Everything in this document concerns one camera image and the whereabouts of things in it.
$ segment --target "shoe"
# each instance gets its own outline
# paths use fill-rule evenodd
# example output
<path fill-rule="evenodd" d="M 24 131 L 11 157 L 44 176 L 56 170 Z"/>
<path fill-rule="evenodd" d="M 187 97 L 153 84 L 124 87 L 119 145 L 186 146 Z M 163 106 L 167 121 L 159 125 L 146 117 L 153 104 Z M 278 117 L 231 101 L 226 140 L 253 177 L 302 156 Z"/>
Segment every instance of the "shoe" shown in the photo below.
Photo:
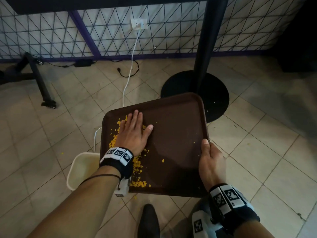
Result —
<path fill-rule="evenodd" d="M 146 204 L 138 227 L 138 238 L 160 238 L 159 220 L 153 205 Z"/>

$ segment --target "metal stand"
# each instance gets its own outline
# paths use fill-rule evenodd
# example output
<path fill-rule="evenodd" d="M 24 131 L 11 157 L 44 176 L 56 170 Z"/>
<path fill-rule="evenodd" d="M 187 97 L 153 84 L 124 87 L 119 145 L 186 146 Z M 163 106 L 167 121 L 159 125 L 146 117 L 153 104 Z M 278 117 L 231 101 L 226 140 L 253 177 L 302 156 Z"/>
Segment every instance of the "metal stand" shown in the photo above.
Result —
<path fill-rule="evenodd" d="M 42 79 L 40 72 L 36 64 L 40 64 L 41 62 L 34 59 L 32 55 L 29 53 L 25 53 L 21 61 L 19 61 L 15 66 L 12 66 L 6 71 L 0 71 L 0 85 L 8 83 L 8 82 L 20 82 L 23 80 L 36 80 L 37 85 L 40 89 L 40 92 L 43 97 L 43 103 L 41 106 L 46 106 L 48 108 L 56 108 L 56 102 L 51 99 L 51 96 L 45 86 L 45 83 Z M 33 73 L 22 74 L 21 71 L 26 67 L 27 64 L 30 64 Z"/>
<path fill-rule="evenodd" d="M 229 105 L 226 86 L 218 78 L 207 73 L 227 3 L 228 0 L 207 1 L 194 70 L 171 76 L 161 91 L 161 97 L 185 92 L 199 94 L 204 102 L 207 122 L 218 119 Z"/>

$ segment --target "purple metal bar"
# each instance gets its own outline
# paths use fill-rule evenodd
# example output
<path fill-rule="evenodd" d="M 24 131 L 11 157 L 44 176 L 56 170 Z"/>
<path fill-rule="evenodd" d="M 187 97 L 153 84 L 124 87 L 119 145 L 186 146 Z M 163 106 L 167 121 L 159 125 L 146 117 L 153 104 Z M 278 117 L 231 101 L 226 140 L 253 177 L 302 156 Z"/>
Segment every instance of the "purple metal bar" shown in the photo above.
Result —
<path fill-rule="evenodd" d="M 270 55 L 271 50 L 251 50 L 251 51 L 228 51 L 228 52 L 213 52 L 212 57 L 225 56 L 264 56 Z M 194 58 L 196 53 L 169 53 L 169 54 L 140 54 L 133 55 L 135 60 L 139 59 L 164 59 L 164 58 Z M 122 56 L 99 56 L 99 57 L 69 57 L 69 58 L 41 58 L 44 62 L 75 62 L 79 59 L 98 60 L 131 60 L 130 55 Z M 15 63 L 19 59 L 0 59 L 0 63 Z"/>
<path fill-rule="evenodd" d="M 85 40 L 87 46 L 89 47 L 90 51 L 92 52 L 93 56 L 95 58 L 101 57 L 101 54 L 91 38 L 90 33 L 88 32 L 84 22 L 82 21 L 78 11 L 69 11 L 68 12 L 69 16 L 72 18 L 74 24 L 76 25 L 78 31 L 80 32 L 81 36 Z"/>

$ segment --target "electrical outlet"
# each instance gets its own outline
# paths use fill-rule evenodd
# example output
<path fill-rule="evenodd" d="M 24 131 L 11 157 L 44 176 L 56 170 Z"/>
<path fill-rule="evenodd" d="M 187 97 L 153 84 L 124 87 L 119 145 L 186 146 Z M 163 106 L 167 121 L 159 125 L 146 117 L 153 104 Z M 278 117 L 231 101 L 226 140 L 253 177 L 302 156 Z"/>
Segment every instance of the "electrical outlet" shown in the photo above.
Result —
<path fill-rule="evenodd" d="M 147 29 L 147 19 L 131 19 L 133 30 Z"/>

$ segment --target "white bucket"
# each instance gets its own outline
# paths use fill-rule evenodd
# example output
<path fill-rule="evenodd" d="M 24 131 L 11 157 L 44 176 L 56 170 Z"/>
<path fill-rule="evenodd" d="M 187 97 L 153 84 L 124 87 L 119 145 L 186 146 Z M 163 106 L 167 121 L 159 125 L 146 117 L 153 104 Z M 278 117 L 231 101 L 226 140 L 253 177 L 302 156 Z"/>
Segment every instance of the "white bucket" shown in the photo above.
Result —
<path fill-rule="evenodd" d="M 99 153 L 84 152 L 74 158 L 67 176 L 67 187 L 75 190 L 99 168 Z"/>

